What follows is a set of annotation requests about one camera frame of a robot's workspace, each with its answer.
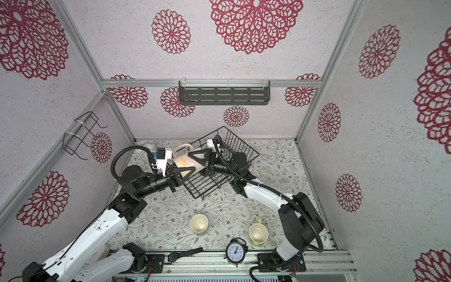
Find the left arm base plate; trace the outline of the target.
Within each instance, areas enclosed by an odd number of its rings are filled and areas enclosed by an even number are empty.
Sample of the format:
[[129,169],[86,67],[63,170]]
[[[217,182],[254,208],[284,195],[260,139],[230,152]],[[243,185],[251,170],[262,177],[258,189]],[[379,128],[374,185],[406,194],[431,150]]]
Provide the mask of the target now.
[[165,258],[166,256],[161,254],[138,255],[131,268],[123,271],[122,274],[161,274]]

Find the light green mug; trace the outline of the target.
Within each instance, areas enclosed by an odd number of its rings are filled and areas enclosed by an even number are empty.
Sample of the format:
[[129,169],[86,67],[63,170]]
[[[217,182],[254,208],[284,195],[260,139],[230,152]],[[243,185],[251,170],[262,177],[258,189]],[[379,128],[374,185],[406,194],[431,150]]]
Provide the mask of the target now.
[[258,219],[258,221],[252,224],[249,228],[249,239],[250,243],[253,246],[262,246],[269,239],[269,232],[266,226],[263,224],[262,219]]

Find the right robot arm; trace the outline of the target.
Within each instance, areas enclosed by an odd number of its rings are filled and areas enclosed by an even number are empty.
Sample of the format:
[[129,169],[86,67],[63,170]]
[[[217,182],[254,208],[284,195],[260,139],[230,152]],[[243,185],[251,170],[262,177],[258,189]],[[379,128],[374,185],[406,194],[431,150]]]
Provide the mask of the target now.
[[204,166],[208,173],[234,176],[231,185],[238,195],[256,200],[278,213],[285,239],[273,251],[277,263],[287,262],[308,249],[317,253],[324,251],[320,237],[324,222],[307,195],[302,192],[286,194],[262,184],[249,172],[245,153],[235,152],[227,160],[218,150],[202,149],[189,152],[187,157]]

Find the cream cup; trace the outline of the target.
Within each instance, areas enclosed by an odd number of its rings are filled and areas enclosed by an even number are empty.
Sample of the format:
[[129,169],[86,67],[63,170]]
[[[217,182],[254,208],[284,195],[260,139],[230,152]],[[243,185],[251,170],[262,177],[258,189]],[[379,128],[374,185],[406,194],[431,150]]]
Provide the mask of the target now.
[[197,235],[205,234],[208,226],[209,226],[209,220],[208,220],[207,216],[205,216],[204,214],[194,215],[191,218],[190,224],[189,224],[190,229]]

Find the pink mug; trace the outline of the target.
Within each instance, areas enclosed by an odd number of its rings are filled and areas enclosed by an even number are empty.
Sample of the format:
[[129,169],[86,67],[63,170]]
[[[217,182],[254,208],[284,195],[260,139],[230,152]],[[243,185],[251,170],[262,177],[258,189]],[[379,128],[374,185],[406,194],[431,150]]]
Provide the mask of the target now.
[[196,168],[194,175],[205,168],[202,164],[188,156],[188,153],[200,150],[193,145],[185,143],[173,149],[172,160],[178,168]]

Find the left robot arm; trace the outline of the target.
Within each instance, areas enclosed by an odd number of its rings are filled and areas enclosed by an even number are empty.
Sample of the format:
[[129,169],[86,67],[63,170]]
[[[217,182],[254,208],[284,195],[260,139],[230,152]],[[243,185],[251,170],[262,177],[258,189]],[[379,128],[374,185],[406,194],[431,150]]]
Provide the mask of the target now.
[[193,167],[169,166],[166,174],[145,173],[138,166],[116,176],[122,190],[108,207],[60,253],[39,264],[32,262],[22,272],[25,282],[105,282],[124,271],[143,273],[152,268],[146,252],[135,243],[94,264],[90,260],[116,233],[128,227],[146,207],[145,196],[165,188],[174,190],[194,173]]

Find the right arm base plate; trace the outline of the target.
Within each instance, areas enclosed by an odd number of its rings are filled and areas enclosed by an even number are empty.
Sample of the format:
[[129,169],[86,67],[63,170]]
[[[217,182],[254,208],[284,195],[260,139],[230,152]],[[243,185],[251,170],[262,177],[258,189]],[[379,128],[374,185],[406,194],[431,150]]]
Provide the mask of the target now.
[[303,255],[296,254],[284,261],[276,253],[257,254],[258,271],[266,272],[305,272],[307,270]]

